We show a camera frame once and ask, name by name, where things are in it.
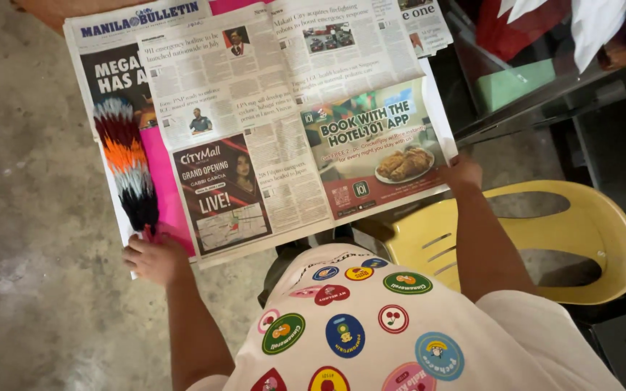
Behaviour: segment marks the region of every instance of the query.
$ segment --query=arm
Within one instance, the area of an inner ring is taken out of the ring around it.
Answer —
[[[150,244],[136,235],[122,252],[131,270],[166,288],[173,390],[185,391],[199,379],[234,369],[226,342],[204,305],[185,250],[164,236]]]
[[[439,168],[458,204],[456,256],[460,290],[473,303],[500,290],[537,295],[523,260],[482,195],[482,169],[467,156]]]

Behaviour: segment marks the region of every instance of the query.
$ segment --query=red cloth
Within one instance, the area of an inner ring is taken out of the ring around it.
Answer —
[[[483,0],[477,21],[476,43],[504,61],[555,27],[571,12],[571,0],[547,0],[510,24],[511,10],[497,19],[501,0]]]

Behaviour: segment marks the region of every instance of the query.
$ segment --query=woman photo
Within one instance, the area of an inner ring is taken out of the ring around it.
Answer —
[[[238,155],[236,164],[236,185],[241,189],[253,193],[255,191],[255,185],[251,179],[250,171],[250,157],[245,154]]]

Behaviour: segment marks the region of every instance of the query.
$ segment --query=white t-shirt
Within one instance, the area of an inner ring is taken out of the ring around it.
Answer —
[[[235,362],[189,391],[623,390],[559,304],[473,304],[348,244],[293,261]]]

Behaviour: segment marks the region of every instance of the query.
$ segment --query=map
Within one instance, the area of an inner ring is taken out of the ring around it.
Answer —
[[[205,251],[267,233],[260,204],[252,204],[197,220]]]

